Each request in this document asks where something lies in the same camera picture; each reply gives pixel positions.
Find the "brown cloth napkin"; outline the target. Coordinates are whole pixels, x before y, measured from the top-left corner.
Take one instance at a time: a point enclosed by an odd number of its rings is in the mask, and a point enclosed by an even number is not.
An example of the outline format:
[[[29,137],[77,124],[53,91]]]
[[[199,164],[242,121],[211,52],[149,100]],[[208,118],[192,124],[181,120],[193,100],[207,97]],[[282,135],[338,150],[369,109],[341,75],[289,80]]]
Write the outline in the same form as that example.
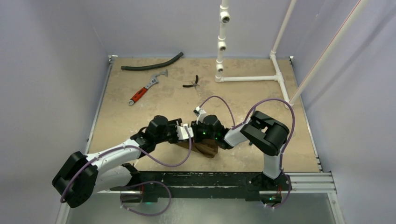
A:
[[[192,142],[192,152],[201,154],[207,158],[214,158],[218,154],[219,146],[215,140],[202,140],[201,142]]]

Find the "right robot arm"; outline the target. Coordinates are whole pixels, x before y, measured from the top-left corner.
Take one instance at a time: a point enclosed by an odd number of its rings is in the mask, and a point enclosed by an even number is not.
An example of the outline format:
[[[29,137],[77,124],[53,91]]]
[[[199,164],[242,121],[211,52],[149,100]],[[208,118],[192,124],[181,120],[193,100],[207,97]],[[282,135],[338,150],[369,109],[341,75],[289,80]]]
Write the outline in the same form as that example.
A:
[[[197,143],[213,140],[222,149],[232,149],[245,141],[251,142],[264,154],[263,186],[273,190],[280,185],[281,154],[293,129],[260,111],[255,111],[247,122],[234,128],[224,127],[215,115],[199,115],[191,127]]]

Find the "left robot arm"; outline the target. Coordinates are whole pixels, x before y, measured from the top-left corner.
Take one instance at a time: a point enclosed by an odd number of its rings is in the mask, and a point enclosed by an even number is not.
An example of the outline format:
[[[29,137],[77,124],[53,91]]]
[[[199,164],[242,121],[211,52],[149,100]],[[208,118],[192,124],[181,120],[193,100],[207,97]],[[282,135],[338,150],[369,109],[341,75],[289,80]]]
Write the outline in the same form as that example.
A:
[[[60,202],[76,208],[92,194],[113,187],[133,191],[139,186],[137,170],[129,164],[141,157],[151,156],[155,147],[164,142],[192,144],[195,134],[181,119],[168,120],[155,116],[146,127],[124,142],[100,152],[72,153],[52,180],[60,194]]]

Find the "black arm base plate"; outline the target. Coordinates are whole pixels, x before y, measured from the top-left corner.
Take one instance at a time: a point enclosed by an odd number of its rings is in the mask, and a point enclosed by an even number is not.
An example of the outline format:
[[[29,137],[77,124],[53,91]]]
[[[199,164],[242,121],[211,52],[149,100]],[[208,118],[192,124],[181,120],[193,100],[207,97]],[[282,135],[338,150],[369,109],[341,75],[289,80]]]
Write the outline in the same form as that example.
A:
[[[290,192],[292,186],[286,174],[273,180],[263,172],[141,171],[126,186],[112,189],[140,191],[144,202],[171,197],[279,203],[282,192]]]

